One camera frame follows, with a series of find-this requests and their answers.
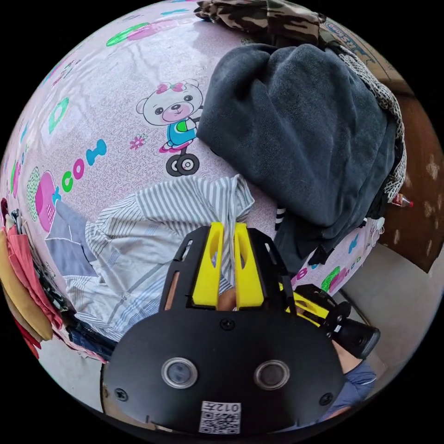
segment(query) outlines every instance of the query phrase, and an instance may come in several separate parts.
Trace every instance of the pink cloth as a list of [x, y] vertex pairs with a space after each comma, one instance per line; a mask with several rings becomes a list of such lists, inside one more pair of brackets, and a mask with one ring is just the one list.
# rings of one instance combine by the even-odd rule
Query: pink cloth
[[29, 248], [28, 236], [18, 234], [17, 227], [14, 225], [7, 233], [7, 242], [9, 262], [18, 279], [28, 290], [33, 301], [42, 309], [51, 324], [60, 329], [63, 325], [62, 318], [49, 302], [38, 280]]

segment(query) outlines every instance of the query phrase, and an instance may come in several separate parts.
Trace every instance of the red cloth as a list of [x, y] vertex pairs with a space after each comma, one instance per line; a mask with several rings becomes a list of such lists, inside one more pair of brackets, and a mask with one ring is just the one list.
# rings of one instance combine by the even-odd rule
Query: red cloth
[[17, 322], [17, 320], [14, 318], [15, 325], [18, 327], [20, 332], [22, 333], [23, 339], [25, 340], [26, 344], [28, 345], [29, 349], [31, 350], [32, 354], [38, 359], [38, 352], [35, 349], [35, 347], [41, 349], [42, 347], [40, 344]]
[[17, 234], [14, 225], [7, 233], [9, 262], [20, 282], [29, 291], [33, 301], [42, 309], [52, 325], [60, 329], [63, 325], [59, 312], [49, 302], [34, 269], [28, 236]]
[[32, 344], [33, 346], [37, 347], [37, 348], [42, 348], [40, 346], [40, 343], [38, 341], [35, 340], [35, 338], [33, 338], [28, 331], [26, 331], [18, 322], [17, 320], [14, 318], [15, 321], [15, 325], [18, 327], [18, 329], [20, 330], [20, 332], [22, 333], [22, 336], [24, 337], [24, 339], [26, 339], [30, 344]]

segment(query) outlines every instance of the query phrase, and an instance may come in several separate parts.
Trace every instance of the floor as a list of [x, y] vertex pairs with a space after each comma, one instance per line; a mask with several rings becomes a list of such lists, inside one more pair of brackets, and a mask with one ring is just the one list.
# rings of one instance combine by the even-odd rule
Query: floor
[[42, 342], [40, 364], [54, 381], [79, 401], [102, 412], [100, 370], [102, 363], [83, 358], [57, 339]]

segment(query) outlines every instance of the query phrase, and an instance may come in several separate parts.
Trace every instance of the cardboard box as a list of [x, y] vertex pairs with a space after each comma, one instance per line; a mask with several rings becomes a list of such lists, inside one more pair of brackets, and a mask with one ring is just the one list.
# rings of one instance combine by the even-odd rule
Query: cardboard box
[[330, 18], [321, 25], [321, 29], [328, 31], [335, 40], [357, 55], [372, 74], [392, 92], [414, 96], [396, 69], [366, 41]]

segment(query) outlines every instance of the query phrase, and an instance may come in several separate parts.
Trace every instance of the screw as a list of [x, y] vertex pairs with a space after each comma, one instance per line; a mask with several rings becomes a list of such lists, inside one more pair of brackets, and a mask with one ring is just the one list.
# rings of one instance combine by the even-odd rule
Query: screw
[[125, 402], [128, 400], [127, 393], [125, 392], [125, 390], [122, 390], [121, 388], [115, 389], [114, 394], [116, 395], [116, 397], [119, 401]]
[[221, 320], [221, 329], [225, 330], [226, 332], [229, 332], [230, 330], [234, 329], [234, 321], [232, 319], [222, 319]]
[[330, 404], [330, 402], [332, 402], [333, 400], [333, 394], [332, 393], [325, 393], [325, 395], [323, 395], [321, 397], [321, 399], [319, 399], [319, 403], [322, 406], [328, 406], [328, 404]]

